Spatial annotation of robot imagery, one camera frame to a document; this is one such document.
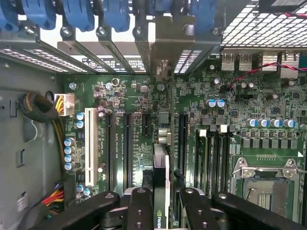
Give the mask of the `silver USB port block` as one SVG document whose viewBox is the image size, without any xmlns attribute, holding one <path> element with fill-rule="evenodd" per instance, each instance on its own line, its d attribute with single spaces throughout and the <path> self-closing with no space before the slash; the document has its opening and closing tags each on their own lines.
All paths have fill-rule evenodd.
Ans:
<svg viewBox="0 0 307 230">
<path fill-rule="evenodd" d="M 249 71 L 252 70 L 251 54 L 221 54 L 222 71 Z"/>
</svg>

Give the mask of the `blue card retention clip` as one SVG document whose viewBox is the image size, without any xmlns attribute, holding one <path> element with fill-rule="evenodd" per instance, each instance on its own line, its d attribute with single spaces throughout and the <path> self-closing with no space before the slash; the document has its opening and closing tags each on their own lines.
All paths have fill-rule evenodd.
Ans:
<svg viewBox="0 0 307 230">
<path fill-rule="evenodd" d="M 214 28 L 217 0 L 190 0 L 189 15 L 195 17 L 195 35 L 201 35 Z"/>
<path fill-rule="evenodd" d="M 104 22 L 117 33 L 129 30 L 129 12 L 129 0 L 103 0 Z"/>
<path fill-rule="evenodd" d="M 81 32 L 94 30 L 94 11 L 90 0 L 63 0 L 68 24 Z"/>
<path fill-rule="evenodd" d="M 19 31 L 18 13 L 10 0 L 0 0 L 0 29 L 7 32 Z"/>
<path fill-rule="evenodd" d="M 22 0 L 22 7 L 28 20 L 44 30 L 56 27 L 56 10 L 53 0 Z"/>
<path fill-rule="evenodd" d="M 173 0 L 148 0 L 148 15 L 157 16 L 170 13 Z"/>
</svg>

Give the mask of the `green motherboard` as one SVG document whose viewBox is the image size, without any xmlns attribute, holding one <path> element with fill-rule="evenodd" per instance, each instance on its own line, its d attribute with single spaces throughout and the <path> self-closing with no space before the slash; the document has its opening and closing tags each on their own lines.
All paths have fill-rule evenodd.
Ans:
<svg viewBox="0 0 307 230">
<path fill-rule="evenodd" d="M 247 158 L 251 165 L 279 166 L 288 158 L 307 170 L 307 72 L 297 79 L 281 79 L 280 73 L 261 71 L 233 83 L 233 72 L 204 71 L 176 76 L 176 111 L 188 115 L 185 187 L 211 194 L 210 132 L 219 133 L 219 177 L 221 192 L 222 137 L 227 125 L 230 138 L 228 185 L 234 161 Z M 75 97 L 74 117 L 66 119 L 65 159 L 74 175 L 76 203 L 108 191 L 106 115 L 115 116 L 116 186 L 123 187 L 123 116 L 133 115 L 133 186 L 153 191 L 153 142 L 157 138 L 156 81 L 151 76 L 70 76 L 65 91 Z M 98 181 L 85 185 L 85 108 L 97 109 Z M 142 114 L 151 114 L 151 136 L 142 136 Z M 307 227 L 307 173 L 304 173 L 303 223 Z"/>
</svg>

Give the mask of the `white PCI expansion slot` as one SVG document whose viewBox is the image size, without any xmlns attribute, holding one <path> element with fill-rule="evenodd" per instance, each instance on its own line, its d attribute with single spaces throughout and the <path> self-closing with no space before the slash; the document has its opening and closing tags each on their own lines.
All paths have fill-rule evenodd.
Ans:
<svg viewBox="0 0 307 230">
<path fill-rule="evenodd" d="M 85 108 L 85 185 L 95 186 L 98 181 L 98 120 L 96 108 Z"/>
</svg>

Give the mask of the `white power connector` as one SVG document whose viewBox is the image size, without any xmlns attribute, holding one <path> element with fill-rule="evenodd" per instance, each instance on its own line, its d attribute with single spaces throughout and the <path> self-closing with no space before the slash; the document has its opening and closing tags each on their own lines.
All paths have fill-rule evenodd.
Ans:
<svg viewBox="0 0 307 230">
<path fill-rule="evenodd" d="M 54 106 L 59 116 L 74 116 L 74 101 L 73 94 L 54 94 Z"/>
</svg>

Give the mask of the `long black expansion slot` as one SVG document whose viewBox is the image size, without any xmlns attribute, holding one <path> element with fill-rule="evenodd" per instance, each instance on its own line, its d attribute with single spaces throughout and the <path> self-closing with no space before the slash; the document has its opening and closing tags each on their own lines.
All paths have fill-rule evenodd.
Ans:
<svg viewBox="0 0 307 230">
<path fill-rule="evenodd" d="M 107 188 L 113 191 L 116 186 L 116 142 L 115 142 L 115 116 L 113 113 L 106 115 L 106 147 L 107 147 Z"/>
<path fill-rule="evenodd" d="M 178 167 L 181 174 L 186 175 L 186 156 L 188 141 L 188 115 L 179 114 L 178 118 Z"/>
<path fill-rule="evenodd" d="M 133 186 L 133 115 L 123 116 L 123 187 Z"/>
</svg>

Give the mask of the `open black PC case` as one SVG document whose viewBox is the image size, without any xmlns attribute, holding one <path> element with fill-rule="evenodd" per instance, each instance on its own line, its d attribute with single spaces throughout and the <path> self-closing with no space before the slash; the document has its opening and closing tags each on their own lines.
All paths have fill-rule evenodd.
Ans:
<svg viewBox="0 0 307 230">
<path fill-rule="evenodd" d="M 112 32 L 114 28 L 108 26 L 104 22 L 103 0 L 90 0 L 94 11 L 94 32 L 98 41 L 112 41 Z M 195 35 L 194 42 L 189 48 L 195 49 L 196 46 L 201 46 L 201 56 L 204 57 L 222 40 L 222 32 L 241 9 L 251 0 L 217 0 L 214 28 L 201 35 Z M 10 0 L 11 4 L 16 8 L 19 20 L 18 32 L 7 32 L 0 29 L 0 46 L 11 50 L 23 49 L 42 49 L 50 53 L 53 58 L 60 58 L 61 62 L 56 64 L 56 71 L 68 72 L 93 72 L 93 68 L 74 61 L 68 56 L 65 51 L 53 48 L 48 43 L 42 41 L 41 31 L 48 31 L 40 28 L 37 24 L 28 20 L 23 7 L 22 0 Z M 53 5 L 56 10 L 56 22 L 61 22 L 62 26 L 59 31 L 63 41 L 77 41 L 76 32 L 78 28 L 68 24 L 64 9 L 63 0 L 53 0 Z M 175 17 L 175 16 L 191 16 L 189 15 L 190 0 L 173 0 L 170 13 L 164 13 L 160 16 Z M 155 18 L 158 16 L 148 15 L 148 0 L 129 0 L 129 15 L 130 20 L 134 18 L 134 28 L 132 34 L 135 41 L 148 41 L 151 45 L 155 42 Z"/>
</svg>

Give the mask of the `metal slot blank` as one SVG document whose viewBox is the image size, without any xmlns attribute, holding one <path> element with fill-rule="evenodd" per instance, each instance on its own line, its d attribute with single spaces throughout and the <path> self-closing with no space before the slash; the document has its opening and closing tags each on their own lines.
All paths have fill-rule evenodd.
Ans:
<svg viewBox="0 0 307 230">
<path fill-rule="evenodd" d="M 145 71 L 150 73 L 150 46 L 148 41 L 135 41 L 135 45 L 141 56 Z"/>
<path fill-rule="evenodd" d="M 80 53 L 81 55 L 86 56 L 91 61 L 96 63 L 97 65 L 100 65 L 103 67 L 108 73 L 115 74 L 116 71 L 111 68 L 108 64 L 106 64 L 104 61 L 102 61 L 97 55 L 95 55 L 90 49 L 86 48 L 84 45 L 82 45 L 78 41 L 60 41 L 58 42 L 57 46 L 60 48 L 60 50 L 63 50 L 64 45 L 68 48 L 68 51 L 76 51 Z"/>
<path fill-rule="evenodd" d="M 126 69 L 126 71 L 130 74 L 134 74 L 135 71 L 132 69 L 128 61 L 124 58 L 121 51 L 117 48 L 113 41 L 105 40 L 99 41 L 99 43 L 107 50 L 113 57 L 115 57 Z"/>
</svg>

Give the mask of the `black RAM slot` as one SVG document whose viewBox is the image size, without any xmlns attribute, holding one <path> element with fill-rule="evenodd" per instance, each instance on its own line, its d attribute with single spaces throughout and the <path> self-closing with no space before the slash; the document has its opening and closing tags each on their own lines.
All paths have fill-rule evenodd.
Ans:
<svg viewBox="0 0 307 230">
<path fill-rule="evenodd" d="M 228 185 L 228 164 L 229 164 L 229 149 L 231 134 L 228 132 L 227 125 L 220 126 L 222 137 L 222 173 L 221 173 L 221 191 L 227 191 Z"/>
<path fill-rule="evenodd" d="M 219 182 L 219 133 L 215 127 L 213 132 L 210 132 L 210 179 L 211 179 L 211 194 L 213 195 L 218 190 Z"/>
</svg>

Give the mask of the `CPU socket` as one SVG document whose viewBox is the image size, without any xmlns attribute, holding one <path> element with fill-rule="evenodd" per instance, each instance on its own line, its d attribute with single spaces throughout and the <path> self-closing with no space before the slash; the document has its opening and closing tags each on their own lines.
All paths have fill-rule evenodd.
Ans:
<svg viewBox="0 0 307 230">
<path fill-rule="evenodd" d="M 288 158 L 279 166 L 251 165 L 247 158 L 234 161 L 228 191 L 255 205 L 302 224 L 304 173 Z"/>
</svg>

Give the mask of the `short black expansion slot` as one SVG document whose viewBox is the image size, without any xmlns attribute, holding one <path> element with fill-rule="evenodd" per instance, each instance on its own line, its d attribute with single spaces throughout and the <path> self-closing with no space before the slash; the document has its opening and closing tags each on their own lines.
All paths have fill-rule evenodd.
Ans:
<svg viewBox="0 0 307 230">
<path fill-rule="evenodd" d="M 142 136 L 149 138 L 151 136 L 151 114 L 142 114 Z"/>
</svg>

